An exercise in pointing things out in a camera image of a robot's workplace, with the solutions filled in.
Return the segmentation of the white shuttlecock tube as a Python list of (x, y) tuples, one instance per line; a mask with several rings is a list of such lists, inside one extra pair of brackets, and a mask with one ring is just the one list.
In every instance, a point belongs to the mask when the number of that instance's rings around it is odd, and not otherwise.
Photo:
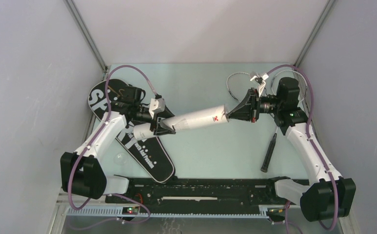
[[(162, 127), (168, 126), (177, 132), (207, 127), (216, 124), (228, 123), (225, 105), (203, 109), (159, 121)], [(136, 125), (132, 131), (136, 140), (158, 137), (150, 130), (150, 124)]]

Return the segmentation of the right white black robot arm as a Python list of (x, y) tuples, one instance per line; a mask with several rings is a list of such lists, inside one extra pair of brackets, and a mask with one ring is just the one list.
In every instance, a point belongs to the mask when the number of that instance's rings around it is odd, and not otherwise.
[(274, 95), (262, 94), (266, 79), (253, 75), (258, 83), (227, 115), (229, 119), (256, 122), (260, 114), (272, 114), (274, 122), (299, 154), (308, 176), (308, 185), (288, 177), (275, 177), (265, 190), (268, 202), (277, 204), (286, 199), (300, 206), (310, 221), (339, 219), (349, 215), (356, 192), (351, 178), (344, 178), (333, 166), (314, 135), (309, 117), (299, 106), (299, 82), (283, 77)]

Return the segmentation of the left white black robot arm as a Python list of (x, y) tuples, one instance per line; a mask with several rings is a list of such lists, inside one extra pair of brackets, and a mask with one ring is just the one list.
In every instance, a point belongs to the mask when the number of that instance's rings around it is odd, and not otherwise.
[(60, 158), (62, 189), (74, 195), (98, 199), (117, 193), (124, 203), (135, 199), (136, 190), (129, 180), (110, 172), (102, 165), (109, 146), (117, 141), (157, 183), (165, 183), (175, 175), (175, 166), (161, 140), (137, 140), (134, 130), (151, 124), (146, 92), (127, 84), (97, 85), (90, 91), (88, 105), (99, 120), (91, 135), (72, 153)]

